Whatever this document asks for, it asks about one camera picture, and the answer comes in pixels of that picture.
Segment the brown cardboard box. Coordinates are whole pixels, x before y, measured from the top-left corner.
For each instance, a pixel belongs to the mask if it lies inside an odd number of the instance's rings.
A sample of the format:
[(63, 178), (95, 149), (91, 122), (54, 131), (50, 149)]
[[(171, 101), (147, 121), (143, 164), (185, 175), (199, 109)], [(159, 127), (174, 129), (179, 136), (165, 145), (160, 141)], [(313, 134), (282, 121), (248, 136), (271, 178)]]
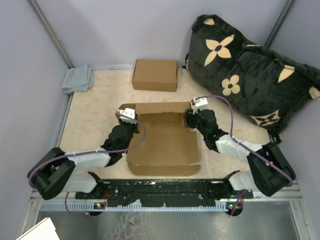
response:
[(173, 59), (137, 59), (132, 75), (134, 90), (176, 92), (179, 63)]
[(199, 172), (198, 137), (184, 125), (185, 102), (125, 103), (120, 110), (133, 109), (145, 126), (131, 140), (126, 155), (130, 171), (136, 176), (192, 176)]

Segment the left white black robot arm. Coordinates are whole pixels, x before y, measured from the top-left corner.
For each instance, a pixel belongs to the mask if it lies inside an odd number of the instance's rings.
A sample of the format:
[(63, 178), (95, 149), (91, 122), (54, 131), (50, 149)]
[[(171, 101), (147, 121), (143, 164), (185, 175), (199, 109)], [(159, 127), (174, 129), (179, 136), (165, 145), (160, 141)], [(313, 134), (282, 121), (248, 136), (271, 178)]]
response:
[(101, 197), (106, 184), (91, 169), (115, 165), (133, 149), (130, 143), (139, 128), (146, 127), (136, 119), (121, 118), (95, 150), (67, 153), (60, 147), (52, 148), (27, 174), (29, 186), (44, 200), (60, 193), (77, 193), (85, 199)]

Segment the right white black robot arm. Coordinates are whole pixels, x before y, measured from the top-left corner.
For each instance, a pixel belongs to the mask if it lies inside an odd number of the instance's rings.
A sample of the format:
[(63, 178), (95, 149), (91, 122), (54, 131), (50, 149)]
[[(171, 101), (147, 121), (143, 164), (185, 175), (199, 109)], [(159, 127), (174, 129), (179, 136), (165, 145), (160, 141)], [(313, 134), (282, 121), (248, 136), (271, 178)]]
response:
[(260, 191), (271, 197), (282, 188), (292, 185), (296, 179), (295, 171), (276, 143), (261, 145), (231, 136), (219, 128), (213, 110), (194, 113), (187, 109), (184, 125), (198, 130), (209, 150), (232, 156), (249, 165), (249, 171), (238, 171), (227, 178), (228, 182), (222, 190), (228, 198), (236, 197), (243, 190)]

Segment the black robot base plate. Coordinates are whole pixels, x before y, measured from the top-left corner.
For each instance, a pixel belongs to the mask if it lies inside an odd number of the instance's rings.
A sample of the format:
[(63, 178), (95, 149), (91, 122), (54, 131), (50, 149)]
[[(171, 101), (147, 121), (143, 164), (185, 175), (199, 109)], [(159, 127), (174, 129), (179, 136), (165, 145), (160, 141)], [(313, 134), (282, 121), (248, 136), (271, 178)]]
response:
[(102, 207), (191, 209), (215, 207), (222, 199), (252, 199), (251, 191), (235, 191), (227, 178), (221, 179), (104, 179), (90, 193), (77, 192), (77, 200), (103, 200)]

